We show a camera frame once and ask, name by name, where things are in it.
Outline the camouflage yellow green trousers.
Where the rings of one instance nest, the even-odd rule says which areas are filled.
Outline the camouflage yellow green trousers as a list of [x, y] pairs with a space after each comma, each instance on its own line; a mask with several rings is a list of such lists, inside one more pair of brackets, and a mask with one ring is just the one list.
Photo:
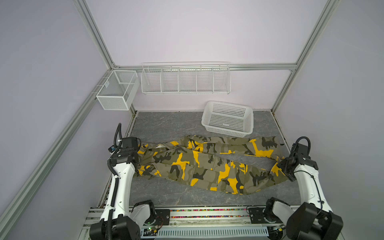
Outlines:
[[[278, 166], [285, 157], [275, 137], [185, 136], [162, 144], [142, 144], [137, 175], [160, 177], [213, 192], [250, 195], [288, 180]], [[229, 160], [229, 155], [267, 158], [270, 170]]]

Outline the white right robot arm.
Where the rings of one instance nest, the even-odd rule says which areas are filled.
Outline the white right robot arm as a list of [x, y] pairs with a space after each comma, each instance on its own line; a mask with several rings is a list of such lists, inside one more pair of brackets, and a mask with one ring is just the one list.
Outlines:
[[264, 217], [269, 222], [281, 221], [291, 240], [336, 240], [344, 226], [323, 193], [317, 163], [309, 157], [294, 156], [282, 160], [279, 169], [291, 181], [297, 181], [301, 205], [293, 210], [276, 198], [266, 203]]

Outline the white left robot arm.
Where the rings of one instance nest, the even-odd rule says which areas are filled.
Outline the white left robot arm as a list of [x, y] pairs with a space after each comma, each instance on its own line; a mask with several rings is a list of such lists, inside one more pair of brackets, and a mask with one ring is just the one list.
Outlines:
[[132, 180], [139, 163], [138, 152], [133, 149], [117, 150], [107, 160], [113, 174], [106, 207], [99, 222], [92, 224], [92, 240], [139, 240], [145, 223], [153, 223], [156, 210], [151, 200], [142, 201], [130, 210]]

